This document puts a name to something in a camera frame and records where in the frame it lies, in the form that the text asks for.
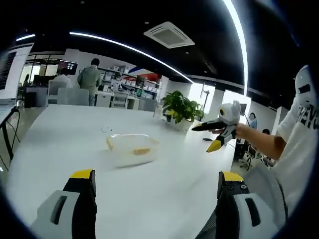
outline phone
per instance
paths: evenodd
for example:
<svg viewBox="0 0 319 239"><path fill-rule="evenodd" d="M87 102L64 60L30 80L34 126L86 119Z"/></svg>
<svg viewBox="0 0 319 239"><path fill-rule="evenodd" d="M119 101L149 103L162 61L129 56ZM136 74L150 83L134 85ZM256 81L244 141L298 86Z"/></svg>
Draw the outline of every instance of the phone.
<svg viewBox="0 0 319 239"><path fill-rule="evenodd" d="M210 138L203 138L203 141L204 141L204 142L213 142L213 140L210 139Z"/></svg>

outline potted plant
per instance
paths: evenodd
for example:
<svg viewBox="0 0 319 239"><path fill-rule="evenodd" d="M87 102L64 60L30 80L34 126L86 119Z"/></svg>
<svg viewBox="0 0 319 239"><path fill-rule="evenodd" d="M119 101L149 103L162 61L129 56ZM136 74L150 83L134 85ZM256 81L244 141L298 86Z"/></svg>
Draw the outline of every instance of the potted plant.
<svg viewBox="0 0 319 239"><path fill-rule="evenodd" d="M200 104L190 101L180 91L168 93L163 100L163 113L168 111L167 117L171 118L170 123L176 130L187 131L195 119L204 117Z"/></svg>

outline ceiling vent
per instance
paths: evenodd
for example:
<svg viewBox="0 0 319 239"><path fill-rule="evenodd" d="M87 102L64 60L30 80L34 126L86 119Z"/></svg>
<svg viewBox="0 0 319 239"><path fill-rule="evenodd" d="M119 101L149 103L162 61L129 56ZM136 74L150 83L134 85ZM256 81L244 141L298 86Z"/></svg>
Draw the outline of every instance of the ceiling vent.
<svg viewBox="0 0 319 239"><path fill-rule="evenodd" d="M195 45L195 43L184 32L169 21L144 32L144 35L169 49Z"/></svg>

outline ceiling light strip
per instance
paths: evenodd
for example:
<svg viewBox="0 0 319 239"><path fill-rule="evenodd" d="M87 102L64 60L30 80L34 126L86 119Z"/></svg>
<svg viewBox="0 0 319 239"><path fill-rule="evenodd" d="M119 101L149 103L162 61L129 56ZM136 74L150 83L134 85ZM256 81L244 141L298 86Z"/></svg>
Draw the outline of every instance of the ceiling light strip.
<svg viewBox="0 0 319 239"><path fill-rule="evenodd" d="M28 35L28 36L23 36L23 37L20 37L18 38L16 41L21 41L21 40L24 40L24 39L27 39L27 38L30 38L30 37L34 37L35 34L31 34L31 35Z"/></svg>
<svg viewBox="0 0 319 239"><path fill-rule="evenodd" d="M243 55L243 64L244 64L244 95L247 95L247 87L248 87L248 59L247 59L247 48L246 48L246 42L245 42L245 37L244 37L244 31L243 27L240 23L237 11L231 2L231 0L223 0L230 15L231 18L234 21L235 28L239 37L239 42L240 42L240 47L241 47L241 52Z"/></svg>
<svg viewBox="0 0 319 239"><path fill-rule="evenodd" d="M71 35L77 35L77 36L91 37L91 38L95 38L95 39L99 39L99 40L103 40L103 41L108 41L108 42L111 42L111 43L114 43L114 44L117 44L117 45L126 47L126 48L128 48L128 49L130 49L130 50L136 51L136 52L138 52L138 53L140 53L140 54L142 54L142 55L145 55L145 56L147 56L147 57L149 57L149 58L151 58L151 59L153 59L153 60L155 60L155 61L161 63L162 65L164 65L164 66L170 68L171 70L175 71L176 73L178 73L179 75L181 75L182 77L184 77L185 79L187 79L189 82L194 83L190 78L188 78L187 76L185 76L184 74L182 74L181 72L179 72L178 70L176 70L175 68L169 66L169 65L166 64L165 62L162 62L162 61L160 61L159 59L157 59L157 58L155 58L155 57L153 57L153 56L151 56L151 55L149 55L149 54L147 54L147 53L145 53L145 52L142 52L142 51L140 51L140 50L138 50L138 49L135 49L135 48L133 48L133 47L131 47L131 46L128 46L128 45L125 45L125 44L122 44L122 43L119 43L119 42L117 42L117 41L113 41L113 40L110 40L110 39L106 39L106 38L103 38L103 37L90 35L90 34L84 34L84 33L78 33L78 32L70 32L70 34L71 34Z"/></svg>

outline ceiling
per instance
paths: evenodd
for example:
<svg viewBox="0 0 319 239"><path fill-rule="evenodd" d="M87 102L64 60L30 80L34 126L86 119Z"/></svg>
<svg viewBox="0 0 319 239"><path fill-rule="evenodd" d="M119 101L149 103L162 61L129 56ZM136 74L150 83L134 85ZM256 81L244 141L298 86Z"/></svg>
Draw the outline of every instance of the ceiling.
<svg viewBox="0 0 319 239"><path fill-rule="evenodd" d="M255 93L248 92L248 96L264 105L289 108L295 95L293 77L305 64L298 47L286 26L268 8L256 1L232 2L242 23L247 45L248 87L255 90ZM181 29L195 45L168 49L143 35L148 29L166 21ZM222 0L30 3L20 27L24 29L23 34L36 34L35 39L29 40L35 41L32 51L75 48L141 66L173 81L187 82L167 67L131 50L69 35L70 31L89 33L144 51L186 75L226 81L226 84L218 83L219 88L243 92L237 87L237 84L244 84L240 42Z"/></svg>

